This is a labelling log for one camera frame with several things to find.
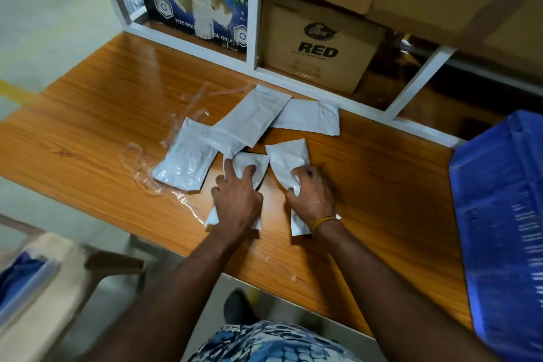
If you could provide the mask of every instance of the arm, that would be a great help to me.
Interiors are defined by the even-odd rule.
[[[231,160],[211,190],[219,224],[162,282],[143,294],[111,326],[81,361],[179,362],[211,290],[228,259],[248,234],[262,209],[262,194],[253,190],[254,166],[243,178]]]
[[[336,216],[332,193],[320,170],[300,167],[298,197],[287,193],[294,211],[310,226]],[[355,238],[341,222],[322,223],[315,237],[338,265],[377,343],[391,361],[498,361],[481,342],[437,304]]]

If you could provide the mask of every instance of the white metal shelf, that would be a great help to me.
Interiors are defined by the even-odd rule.
[[[346,111],[350,111],[357,115],[363,116],[364,118],[369,118],[384,125],[394,127],[398,130],[414,134],[421,138],[431,140],[432,142],[443,146],[457,147],[458,145],[465,143],[465,140],[463,139],[440,132],[417,122],[397,117],[397,114],[403,109],[403,107],[452,55],[454,49],[448,48],[447,46],[441,46],[438,48],[435,54],[427,60],[424,66],[413,77],[409,84],[407,84],[406,88],[398,95],[389,108],[386,111],[381,111],[328,90],[318,88],[308,83],[303,83],[297,79],[284,76],[268,69],[257,67],[258,26],[260,23],[261,0],[249,0],[248,2],[248,38],[247,55],[245,61],[241,61],[215,50],[207,49],[195,43],[191,43],[175,36],[142,26],[135,21],[140,14],[145,13],[144,8],[130,14],[126,8],[124,0],[111,0],[111,2],[125,32],[152,40],[153,42],[160,43],[172,49],[199,57],[206,61],[224,66],[251,77],[255,77],[262,81],[275,84],[279,87],[300,93],[309,98],[334,103]]]

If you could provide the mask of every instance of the wooden desk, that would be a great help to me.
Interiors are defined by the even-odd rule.
[[[0,174],[41,194],[188,255],[206,236],[190,211],[142,191],[119,156],[134,142],[157,163],[169,114],[208,81],[213,89],[257,80],[132,35],[119,35],[0,124]],[[204,99],[213,124],[243,94]],[[339,214],[358,238],[419,289],[470,325],[447,162],[451,150],[341,111],[341,136],[270,129],[263,144],[305,137],[311,161],[336,184]],[[200,215],[221,172],[219,156],[200,193]],[[226,272],[272,294],[369,333],[326,249],[291,238],[284,189],[268,169],[260,238],[238,250]]]

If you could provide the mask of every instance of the blue plastic crate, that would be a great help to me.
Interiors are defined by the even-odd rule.
[[[543,116],[514,112],[449,173],[475,332],[504,360],[543,361]]]

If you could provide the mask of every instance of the foot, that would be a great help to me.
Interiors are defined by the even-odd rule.
[[[229,325],[252,325],[260,321],[255,315],[245,292],[235,289],[224,302],[224,320]]]

